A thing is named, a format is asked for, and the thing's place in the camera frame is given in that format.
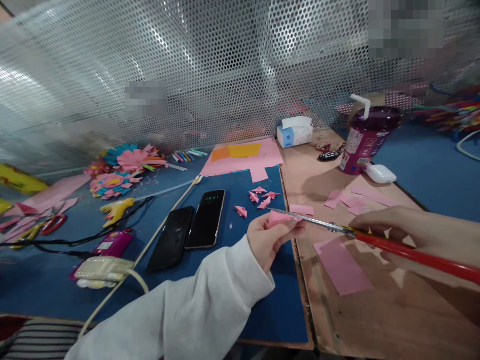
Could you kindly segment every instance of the person's left hand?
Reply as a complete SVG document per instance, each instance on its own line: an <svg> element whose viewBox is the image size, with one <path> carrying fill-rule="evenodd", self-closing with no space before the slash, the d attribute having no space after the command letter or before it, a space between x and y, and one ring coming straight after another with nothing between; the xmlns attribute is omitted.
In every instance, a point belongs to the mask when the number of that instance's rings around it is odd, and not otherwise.
<svg viewBox="0 0 480 360"><path fill-rule="evenodd" d="M271 229L268 229L269 220L270 213L257 217L246 233L251 252L265 274L269 273L280 247L305 231L304 221L299 223L296 217Z"/></svg>

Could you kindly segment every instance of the hand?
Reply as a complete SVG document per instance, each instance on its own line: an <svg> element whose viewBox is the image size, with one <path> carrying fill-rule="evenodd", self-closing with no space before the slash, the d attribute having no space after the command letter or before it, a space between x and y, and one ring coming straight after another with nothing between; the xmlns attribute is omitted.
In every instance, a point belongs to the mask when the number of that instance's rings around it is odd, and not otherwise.
<svg viewBox="0 0 480 360"><path fill-rule="evenodd" d="M388 238L397 242L410 236L417 246L417 251L480 267L480 224L476 222L394 206L360 215L349 226L365 232L371 230L372 234L383 237L385 231L390 230ZM381 256L399 268L414 271L444 284L480 289L469 281L403 257L387 252L382 252Z"/></svg>
<svg viewBox="0 0 480 360"><path fill-rule="evenodd" d="M296 217L271 229L268 229L269 220L270 213L257 217L246 233L251 252L265 274L269 273L280 247L305 231L303 221L298 223Z"/></svg>

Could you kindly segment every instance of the tissue box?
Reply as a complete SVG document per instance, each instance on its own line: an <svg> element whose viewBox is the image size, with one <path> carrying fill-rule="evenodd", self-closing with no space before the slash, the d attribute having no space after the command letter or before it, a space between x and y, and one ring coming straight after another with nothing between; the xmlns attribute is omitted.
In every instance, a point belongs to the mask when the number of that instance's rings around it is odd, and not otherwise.
<svg viewBox="0 0 480 360"><path fill-rule="evenodd" d="M280 146L285 149L311 142L314 133L314 127L310 125L311 121L311 118L304 116L283 120L282 126L276 128Z"/></svg>

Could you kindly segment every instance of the striped fabric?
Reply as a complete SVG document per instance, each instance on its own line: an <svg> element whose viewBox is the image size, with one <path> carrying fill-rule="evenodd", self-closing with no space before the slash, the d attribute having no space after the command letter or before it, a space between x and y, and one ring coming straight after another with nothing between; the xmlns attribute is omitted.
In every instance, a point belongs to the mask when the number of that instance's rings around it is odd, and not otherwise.
<svg viewBox="0 0 480 360"><path fill-rule="evenodd" d="M64 320L27 320L3 359L64 359L77 341L82 327L77 322Z"/></svg>

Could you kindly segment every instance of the scissor blade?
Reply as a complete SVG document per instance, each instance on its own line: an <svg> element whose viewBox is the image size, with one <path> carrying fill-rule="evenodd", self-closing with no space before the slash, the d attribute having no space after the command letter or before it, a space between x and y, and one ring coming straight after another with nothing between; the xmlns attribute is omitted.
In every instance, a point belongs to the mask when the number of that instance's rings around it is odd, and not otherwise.
<svg viewBox="0 0 480 360"><path fill-rule="evenodd" d="M333 225L333 224L328 223L328 222L315 220L315 219L312 219L312 218L309 218L309 217L306 217L306 216L298 215L298 214L295 214L293 212L283 211L283 210L280 210L280 209L274 209L274 208L271 208L271 207L267 207L267 209L270 209L270 210L275 211L277 213L286 214L286 215L293 216L295 218L303 219L305 221L320 225L324 228L327 228L329 230L333 230L335 232L343 233L343 234L350 235L350 236L355 236L355 233L352 230L350 230L349 228L343 227L343 226Z"/></svg>

